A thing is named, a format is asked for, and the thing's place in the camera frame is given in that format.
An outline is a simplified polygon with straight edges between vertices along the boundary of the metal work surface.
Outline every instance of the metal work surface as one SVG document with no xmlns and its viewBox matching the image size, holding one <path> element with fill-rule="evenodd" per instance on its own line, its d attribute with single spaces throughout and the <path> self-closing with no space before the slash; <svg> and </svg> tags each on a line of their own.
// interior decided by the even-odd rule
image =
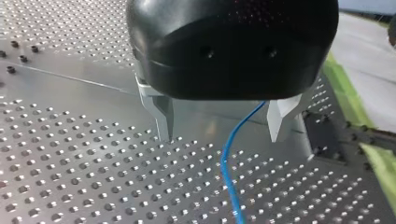
<svg viewBox="0 0 396 224">
<path fill-rule="evenodd" d="M 125 66 L 124 3 L 1 3 L 1 223 L 234 223 L 219 155 L 257 102 L 175 100 L 176 137 L 160 142 Z M 395 222 L 372 172 L 308 161 L 302 119 L 271 143 L 266 109 L 229 160 L 248 223 Z"/>
<path fill-rule="evenodd" d="M 3 36 L 55 53 L 132 66 L 125 0 L 16 1 L 0 3 Z"/>
</svg>

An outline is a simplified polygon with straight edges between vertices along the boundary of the perforated table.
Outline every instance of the perforated table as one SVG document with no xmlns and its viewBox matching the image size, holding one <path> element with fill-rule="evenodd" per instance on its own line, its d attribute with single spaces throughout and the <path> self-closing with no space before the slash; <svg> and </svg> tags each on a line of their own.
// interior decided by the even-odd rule
<svg viewBox="0 0 396 224">
<path fill-rule="evenodd" d="M 124 6 L 0 3 L 1 223 L 234 223 L 219 155 L 258 102 L 175 101 L 176 137 L 159 141 L 134 81 Z M 311 107 L 336 118 L 326 85 Z M 271 143 L 265 110 L 229 161 L 248 223 L 394 223 L 373 173 L 312 159 L 301 118 Z"/>
</svg>

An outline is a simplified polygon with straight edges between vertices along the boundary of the screw hole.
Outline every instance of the screw hole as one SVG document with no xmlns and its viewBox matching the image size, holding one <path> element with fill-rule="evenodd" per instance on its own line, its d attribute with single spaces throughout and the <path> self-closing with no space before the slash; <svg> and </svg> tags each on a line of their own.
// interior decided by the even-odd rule
<svg viewBox="0 0 396 224">
<path fill-rule="evenodd" d="M 275 56 L 277 55 L 277 50 L 274 46 L 268 46 L 264 49 L 264 57 L 266 58 L 275 58 Z"/>
<path fill-rule="evenodd" d="M 209 46 L 203 46 L 200 48 L 200 56 L 203 58 L 211 59 L 215 55 L 215 51 Z"/>
</svg>

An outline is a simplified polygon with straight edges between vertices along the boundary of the blue wire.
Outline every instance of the blue wire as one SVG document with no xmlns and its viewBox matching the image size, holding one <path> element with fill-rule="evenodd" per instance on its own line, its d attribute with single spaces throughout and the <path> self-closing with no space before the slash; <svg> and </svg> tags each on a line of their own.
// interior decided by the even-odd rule
<svg viewBox="0 0 396 224">
<path fill-rule="evenodd" d="M 227 158 L 230 155 L 230 148 L 231 145 L 233 144 L 233 139 L 235 138 L 236 133 L 238 133 L 242 125 L 244 125 L 245 122 L 248 121 L 264 105 L 265 102 L 260 103 L 253 111 L 250 112 L 250 114 L 248 114 L 244 119 L 242 119 L 241 122 L 239 122 L 238 125 L 235 126 L 235 128 L 233 128 L 233 131 L 230 133 L 230 136 L 228 137 L 228 140 L 225 146 L 223 147 L 223 152 L 221 154 L 220 170 L 223 175 L 224 183 L 227 186 L 228 193 L 230 194 L 233 210 L 236 213 L 236 223 L 238 224 L 245 224 L 245 219 L 244 219 L 244 215 L 242 214 L 241 205 L 239 204 L 238 196 L 236 195 L 235 188 L 233 187 L 233 181 L 231 180 L 230 174 L 228 173 Z"/>
</svg>

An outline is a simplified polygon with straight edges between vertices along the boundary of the black plastic cover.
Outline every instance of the black plastic cover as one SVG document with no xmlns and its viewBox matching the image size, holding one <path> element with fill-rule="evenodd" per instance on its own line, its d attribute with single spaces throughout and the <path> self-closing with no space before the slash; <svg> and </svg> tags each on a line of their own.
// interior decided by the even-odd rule
<svg viewBox="0 0 396 224">
<path fill-rule="evenodd" d="M 130 0 L 144 79 L 190 100 L 273 100 L 309 88 L 338 24 L 336 0 Z"/>
</svg>

